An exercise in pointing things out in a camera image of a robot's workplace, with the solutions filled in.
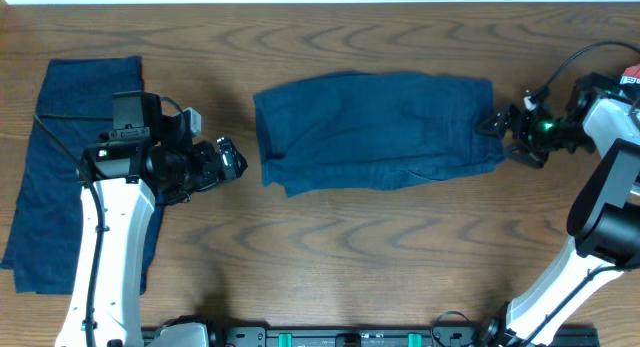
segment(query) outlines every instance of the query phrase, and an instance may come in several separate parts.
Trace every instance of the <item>folded blue cloth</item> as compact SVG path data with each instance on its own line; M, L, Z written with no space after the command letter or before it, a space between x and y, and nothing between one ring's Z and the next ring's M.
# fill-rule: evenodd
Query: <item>folded blue cloth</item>
M491 172L502 142L474 132L493 114L488 80L346 72L256 94L262 183L288 196L393 190Z
M141 58L52 60L36 113L111 117L111 96L143 89ZM112 122L46 119L49 129L80 158ZM155 253L162 207L151 217L143 252L141 292ZM35 125L9 242L0 264L14 270L17 292L70 294L80 252L82 205L76 168Z

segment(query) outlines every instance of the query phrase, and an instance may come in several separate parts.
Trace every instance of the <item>blue cloth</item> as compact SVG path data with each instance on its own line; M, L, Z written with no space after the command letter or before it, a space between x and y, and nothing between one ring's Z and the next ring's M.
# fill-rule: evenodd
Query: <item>blue cloth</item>
M394 190L487 173L502 142L474 132L493 114L491 82L346 72L256 94L262 183L288 196L326 188Z
M141 58L52 60L36 112L111 117L111 95L143 89ZM112 122L46 119L43 122L80 158ZM144 246L141 293L155 253L162 207L151 217ZM82 205L76 169L35 125L29 138L22 187L0 267L14 270L17 292L70 294L80 252Z

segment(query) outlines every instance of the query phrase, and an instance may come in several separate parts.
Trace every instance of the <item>table surface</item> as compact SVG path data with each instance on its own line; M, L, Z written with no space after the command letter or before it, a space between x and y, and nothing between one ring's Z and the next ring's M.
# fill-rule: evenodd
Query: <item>table surface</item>
M480 320L524 292L566 239L568 210L597 165L558 152L542 170L496 172L396 192L334 190L287 199L263 187L252 96L341 70L486 77L496 106L518 102L571 53L603 39L640 42L632 4L9 6L0 30L0 251L18 195L31 115L52 58L141 55L146 90L233 138L246 174L167 210L141 298L144 325L200 313L271 325ZM553 89L562 111L576 77L617 72L615 48L577 60ZM571 319L605 346L640 340L640 273L595 294ZM52 345L68 296L16 294L0 271L0 345Z

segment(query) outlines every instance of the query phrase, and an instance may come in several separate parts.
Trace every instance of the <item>wooden table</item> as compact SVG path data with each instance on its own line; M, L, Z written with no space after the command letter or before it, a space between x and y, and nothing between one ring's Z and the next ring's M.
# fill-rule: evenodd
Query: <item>wooden table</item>
M181 314L272 325L428 324L472 319L524 292L566 239L569 207L596 156L552 155L542 170L397 192L336 190L287 199L260 180L252 95L357 69L487 77L496 105L518 102L580 47L640 42L630 4L181 5L11 7L0 32L0 250L20 188L31 115L52 58L144 57L147 91L194 106L204 137L227 135L249 160L241 180L165 214L142 297L144 325ZM553 88L561 111L576 77L637 63L604 48ZM605 346L640 339L640 273L606 286L572 318ZM16 294L0 271L0 345L48 346L68 296Z

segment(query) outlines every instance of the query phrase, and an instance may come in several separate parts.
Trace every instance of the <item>cable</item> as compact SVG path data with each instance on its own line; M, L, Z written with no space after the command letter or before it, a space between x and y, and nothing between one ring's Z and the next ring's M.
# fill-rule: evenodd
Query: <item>cable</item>
M62 116L62 115L48 115L41 114L38 116L41 120L43 119L59 119L59 120L74 120L74 121L113 121L111 117L90 117L90 116Z
M462 318L464 318L468 323L471 323L471 321L467 318L467 316L465 316L464 314L462 314L462 312L458 312L458 311L447 311L444 312L443 314L441 314L440 316L438 316L438 318L436 318L436 320L433 322L433 327L431 327L431 338L436 341L437 344L440 345L440 347L447 347L445 346L442 342L440 342L440 337L436 337L435 334L433 334L433 329L437 327L438 322L440 322L441 319L445 318L445 317L449 317L449 316L460 316ZM473 345L473 341L475 340L475 336L473 336L471 338L471 343L466 344L466 345L462 345L462 347L471 347Z
M65 147L65 145L60 142L60 140L47 128L47 126L42 123L38 115L33 115L33 121L42 129L47 136L62 150L62 152L69 157L71 161L76 165L78 170L78 174L80 178L84 181L84 185L91 192L91 197L93 198L93 202L96 205L96 214L98 216L98 225L96 226L96 247L93 251L93 262L91 263L91 273L89 275L89 288L87 290L87 305L85 311L85 338L87 341L87 347L93 347L94 343L94 332L93 332L93 299L95 297L96 291L96 280L98 277L98 265L100 264L100 253L102 252L102 240L104 234L104 211L102 209L102 204L100 202L100 197L98 196L98 192L95 187L91 183L91 179L87 176L84 168L80 164L77 158Z
M576 58L580 57L583 53L591 51L594 48L598 48L601 46L609 46L609 45L613 45L613 46L620 46L620 47L626 47L634 52L637 52L638 54L640 54L640 48L632 45L631 43L627 43L627 42L622 42L622 41L600 41L600 42L596 42L593 44L590 44L586 47L584 47L583 49L581 49L580 51L576 52L573 54L573 56L569 57L566 61L564 61L564 63L558 67L558 69L556 69L556 71L551 75L551 77L549 77L549 80L547 80L547 82L545 82L545 84L543 84L540 88L538 88L535 92L533 92L530 96L531 100L535 100L536 97L538 97L538 95L540 95L545 88L549 87L549 85L558 77L558 75L560 75L560 73L562 73L562 71L567 68L567 66L573 62L573 60L575 60Z
M187 122L187 116L185 116L184 112L182 111L182 108L180 108L180 106L171 98L169 97L161 97L160 101L164 101L164 102L168 102L169 104L171 104L173 107L176 108L176 110L178 110L178 113L180 113L180 117L182 117L182 123L180 123L180 129L181 129L181 134L182 134L182 138L184 139L184 137L186 137L187 135L187 126L188 126L188 122Z
M558 313L560 313L560 311L562 311L562 309L567 304L569 304L569 302L571 302L571 300L587 285L587 283L593 281L593 279L600 273L609 272L609 271L617 271L617 272L633 271L638 268L640 268L640 264L631 265L628 267L618 267L618 266L602 267L589 272L587 276L582 280L582 282L580 282L580 284L576 288L574 288L573 291L571 291L571 293L569 293L569 295L565 297L565 299L563 299L562 302L560 302L560 304L556 308L554 308L553 311L544 318L544 321L542 321L542 323L533 331L533 333L531 333L531 335L523 343L520 344L520 346L528 347L529 344L531 344L531 342L536 338L536 336L547 326L547 324L549 324L549 322L551 322L551 320Z

